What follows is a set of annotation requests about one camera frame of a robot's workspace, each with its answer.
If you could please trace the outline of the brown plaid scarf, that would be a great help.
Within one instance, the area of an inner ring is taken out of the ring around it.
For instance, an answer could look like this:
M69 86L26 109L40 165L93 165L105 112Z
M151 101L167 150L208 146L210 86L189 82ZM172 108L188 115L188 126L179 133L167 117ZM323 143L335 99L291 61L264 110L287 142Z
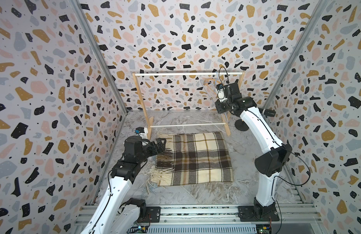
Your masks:
M165 152L147 171L148 181L157 186L183 186L234 181L228 148L221 132L165 134Z

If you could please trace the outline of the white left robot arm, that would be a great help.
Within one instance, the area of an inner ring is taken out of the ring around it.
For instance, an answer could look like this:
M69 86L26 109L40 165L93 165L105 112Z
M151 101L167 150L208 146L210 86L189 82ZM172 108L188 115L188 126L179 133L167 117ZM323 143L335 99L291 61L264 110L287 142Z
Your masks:
M124 202L123 199L142 170L142 164L165 150L164 138L150 141L136 135L125 140L122 158L108 175L106 192L83 234L126 234L136 222L149 217L145 200L129 199Z

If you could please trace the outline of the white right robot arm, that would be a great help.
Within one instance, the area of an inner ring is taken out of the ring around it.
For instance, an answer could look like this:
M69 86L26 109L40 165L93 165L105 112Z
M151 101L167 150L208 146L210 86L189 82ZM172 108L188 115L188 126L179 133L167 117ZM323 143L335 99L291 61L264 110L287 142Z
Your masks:
M218 113L237 116L235 127L251 131L262 155L255 159L259 173L258 191L250 206L240 206L241 221L277 221L274 193L277 179L292 147L270 129L264 116L274 111L258 108L251 97L243 97L236 83L216 86ZM221 132L166 136L166 151L157 156L155 183L178 186L208 182L232 182L233 167Z

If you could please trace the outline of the orange wooden hanger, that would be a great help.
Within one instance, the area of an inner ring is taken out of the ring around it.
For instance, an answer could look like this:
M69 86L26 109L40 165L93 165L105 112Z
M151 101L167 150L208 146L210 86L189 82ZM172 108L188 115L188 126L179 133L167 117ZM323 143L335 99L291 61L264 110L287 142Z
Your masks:
M201 79L203 84L207 84L212 87L216 87L217 85L221 84L220 80L217 78L202 78Z

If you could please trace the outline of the black microphone on stand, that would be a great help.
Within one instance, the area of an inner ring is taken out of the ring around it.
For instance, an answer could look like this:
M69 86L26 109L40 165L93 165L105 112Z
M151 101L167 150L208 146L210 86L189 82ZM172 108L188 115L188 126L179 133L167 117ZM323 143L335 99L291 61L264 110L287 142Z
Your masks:
M264 130L270 132L269 126L263 117L274 117L275 115L276 111L274 110L250 107L241 112L240 119L235 122L235 127L240 131L251 129L255 133L263 133Z

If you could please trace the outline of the wooden clothes rack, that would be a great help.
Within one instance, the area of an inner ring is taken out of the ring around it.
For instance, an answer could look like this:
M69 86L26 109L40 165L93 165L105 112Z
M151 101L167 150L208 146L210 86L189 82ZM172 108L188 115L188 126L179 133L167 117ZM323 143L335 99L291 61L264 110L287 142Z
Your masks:
M155 128L171 128L176 124L155 123L153 111L214 111L214 100L210 100L200 83L201 78L217 78L221 84L232 82L232 78L242 83L244 72L159 72L134 73L133 80L136 86L139 103L144 112L147 137L151 137Z

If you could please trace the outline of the green circuit board left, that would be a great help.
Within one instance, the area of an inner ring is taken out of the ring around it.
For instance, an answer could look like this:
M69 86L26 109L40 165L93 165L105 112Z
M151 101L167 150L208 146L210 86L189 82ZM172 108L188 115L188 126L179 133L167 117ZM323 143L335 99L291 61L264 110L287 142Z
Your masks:
M130 229L127 233L128 234L147 234L148 232L148 229L149 229L149 226L137 226L137 227L134 227L132 229Z

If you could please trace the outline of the green circuit board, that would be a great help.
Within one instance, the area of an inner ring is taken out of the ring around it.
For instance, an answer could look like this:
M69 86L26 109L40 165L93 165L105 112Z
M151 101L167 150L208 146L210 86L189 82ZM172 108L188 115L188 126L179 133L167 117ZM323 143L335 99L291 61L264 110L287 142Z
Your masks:
M271 225L257 224L256 225L256 233L257 234L271 234L272 227L271 227Z
M148 229L149 229L149 226L137 226L137 227L134 227L132 229L130 229L127 233L128 234L147 234L148 232Z

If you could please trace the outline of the aluminium corner profile left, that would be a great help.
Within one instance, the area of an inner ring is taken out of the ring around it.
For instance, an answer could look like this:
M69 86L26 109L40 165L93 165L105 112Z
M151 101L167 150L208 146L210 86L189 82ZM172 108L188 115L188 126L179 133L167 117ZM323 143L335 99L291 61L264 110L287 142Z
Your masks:
M70 7L72 8L72 10L74 11L76 18L78 20L78 22L80 23L80 26L85 34L85 38L87 39L90 48L93 52L93 54L96 57L96 60L100 66L100 69L102 71L103 76L106 78L106 81L108 83L108 87L105 88L105 90L107 91L108 89L110 90L110 92L112 93L112 95L115 98L115 101L117 102L116 105L119 108L119 111L121 111L121 113L124 116L127 116L128 114L128 110L124 105L124 102L122 100L122 97L118 91L118 88L115 84L115 81L112 77L112 74L109 71L108 65L105 61L105 59L103 58L103 55L101 53L101 50L99 48L99 45L97 43L97 41L94 38L94 34L93 31L88 23L88 20L83 12L83 9L81 7L80 1L74 1L74 0L70 0L69 1Z

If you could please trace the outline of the aluminium corner profile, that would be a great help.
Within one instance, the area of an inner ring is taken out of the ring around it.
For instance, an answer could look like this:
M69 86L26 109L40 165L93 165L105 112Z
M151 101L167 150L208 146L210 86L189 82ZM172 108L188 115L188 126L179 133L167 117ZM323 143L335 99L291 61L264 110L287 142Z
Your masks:
M112 74L109 71L108 65L105 61L105 59L103 58L103 55L101 53L101 50L99 48L99 45L97 43L97 41L94 38L94 34L93 31L88 23L88 20L83 12L83 9L81 7L80 1L74 1L74 0L70 0L69 1L70 7L72 8L72 10L74 11L76 18L78 20L78 22L80 23L80 26L85 34L85 38L87 39L90 48L93 52L93 54L96 57L96 60L100 66L100 69L102 71L103 76L106 78L106 81L108 83L108 87L105 88L105 90L107 91L108 89L110 90L110 92L112 93L112 95L115 98L115 101L117 102L116 105L119 108L119 111L121 111L121 113L124 116L127 116L128 114L128 110L124 105L124 102L122 100L122 97L118 91L118 88L115 84L115 81L112 77Z
M274 100L277 91L279 90L280 86L283 84L284 80L286 79L287 74L292 68L293 63L296 61L297 57L300 55L305 43L307 42L308 37L310 36L311 32L313 31L314 27L316 26L318 20L320 19L323 11L327 7L327 1L326 0L319 0L317 2L317 5L314 8L314 11L312 12L312 15L303 31L303 33L300 35L300 38L298 42L296 43L291 55L289 56L289 59L285 63L284 68L281 71L281 74L279 78L277 79L276 83L274 84L268 98L266 99L263 108L269 109L271 106L271 102Z

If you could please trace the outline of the aluminium corner profile right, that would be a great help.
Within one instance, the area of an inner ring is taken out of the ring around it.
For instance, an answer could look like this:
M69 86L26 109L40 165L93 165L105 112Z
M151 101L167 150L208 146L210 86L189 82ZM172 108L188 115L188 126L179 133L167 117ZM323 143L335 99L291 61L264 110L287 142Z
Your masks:
M285 63L284 68L281 71L281 74L279 78L277 79L276 83L274 84L268 98L266 99L263 108L269 109L271 106L271 102L274 100L277 91L279 90L280 86L283 84L284 80L286 79L287 74L292 68L293 63L296 61L297 57L300 55L305 43L307 42L308 37L310 36L311 32L313 31L314 27L316 26L318 20L320 19L323 11L327 7L327 1L326 0L319 0L317 2L317 5L314 8L314 11L312 12L312 15L303 31L303 33L300 35L300 38L298 42L296 43L291 55L289 56L289 59Z

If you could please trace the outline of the green circuit board right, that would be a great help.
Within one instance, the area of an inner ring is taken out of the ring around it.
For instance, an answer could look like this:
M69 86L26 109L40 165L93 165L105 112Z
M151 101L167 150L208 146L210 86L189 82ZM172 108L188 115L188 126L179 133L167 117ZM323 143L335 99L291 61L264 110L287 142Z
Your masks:
M256 225L256 233L257 234L271 234L272 227L271 227L271 225L257 224Z

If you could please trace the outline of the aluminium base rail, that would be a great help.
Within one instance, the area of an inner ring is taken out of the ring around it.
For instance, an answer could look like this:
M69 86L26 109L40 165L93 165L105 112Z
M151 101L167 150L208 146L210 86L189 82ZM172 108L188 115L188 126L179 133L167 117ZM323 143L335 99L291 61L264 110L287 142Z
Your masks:
M76 234L96 211L83 206L76 220ZM149 226L147 234L256 234L256 225L271 225L272 234L325 234L320 214L312 204L280 204L263 218L249 205L155 205L146 207L149 217L132 228Z

